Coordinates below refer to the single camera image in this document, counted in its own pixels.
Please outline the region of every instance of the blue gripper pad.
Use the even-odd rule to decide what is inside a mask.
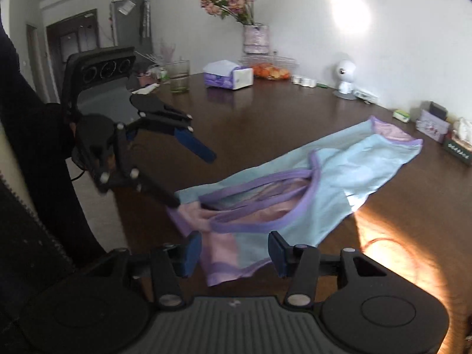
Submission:
[[[188,237],[188,244],[186,246],[185,257],[183,260],[182,277],[191,276],[197,266],[201,253],[201,234],[199,232],[192,232]]]
[[[275,236],[270,233],[268,236],[268,254],[272,260],[272,263],[275,266],[275,270],[279,277],[283,278],[287,276],[288,272],[288,263],[286,261],[285,248],[282,246]]]
[[[216,159],[215,152],[195,138],[187,129],[174,130],[174,136],[182,145],[200,157],[203,161],[211,164]]]

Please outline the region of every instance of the doorway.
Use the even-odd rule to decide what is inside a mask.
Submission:
[[[41,51],[39,49],[38,28],[27,24],[28,57],[31,68],[32,81],[36,94],[43,102],[48,101],[45,91],[45,82],[42,74]]]
[[[65,66],[75,54],[100,47],[97,10],[83,12],[46,27],[54,80],[59,96],[62,92]]]

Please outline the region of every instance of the white paper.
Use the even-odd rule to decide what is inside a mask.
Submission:
[[[146,86],[145,88],[141,88],[141,89],[138,89],[134,92],[132,92],[133,94],[149,94],[151,93],[154,89],[158,88],[159,87],[159,84],[151,84],[151,85],[148,85]]]
[[[124,14],[125,16],[128,16],[129,12],[131,12],[131,10],[133,10],[135,6],[136,4],[133,1],[128,0],[123,5],[121,5],[118,10],[120,11],[120,13]]]
[[[234,68],[237,68],[239,65],[228,60],[216,61],[214,63],[209,63],[204,67],[205,73],[216,74],[218,76],[229,77]]]

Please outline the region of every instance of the wooden table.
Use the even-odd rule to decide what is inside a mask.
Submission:
[[[365,121],[370,115],[423,138],[419,156],[372,194],[319,248],[332,254],[346,246],[362,249],[435,295],[450,315],[449,332],[440,352],[462,352],[465,320],[472,313],[470,168],[415,131],[412,124],[393,119],[388,110],[336,98],[332,89],[256,80],[253,87],[232,92],[207,89],[202,75],[194,75],[189,93],[173,96],[164,85],[157,94],[190,113],[195,135],[218,154],[217,160],[208,165],[173,137],[140,132],[133,147],[136,162],[170,190],[219,181]],[[123,189],[116,191],[116,200],[134,252],[147,252],[152,246],[182,240],[163,206],[154,199]],[[181,284],[186,296],[282,296],[288,281],[278,278],[268,265],[251,278],[212,288],[206,286],[202,270],[197,268],[193,277]],[[335,289],[334,278],[322,278],[317,299],[325,299]]]

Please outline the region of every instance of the pink box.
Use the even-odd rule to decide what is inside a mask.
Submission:
[[[440,143],[443,142],[444,136],[448,133],[449,126],[449,122],[437,118],[426,110],[422,110],[421,116],[416,120],[417,130]]]

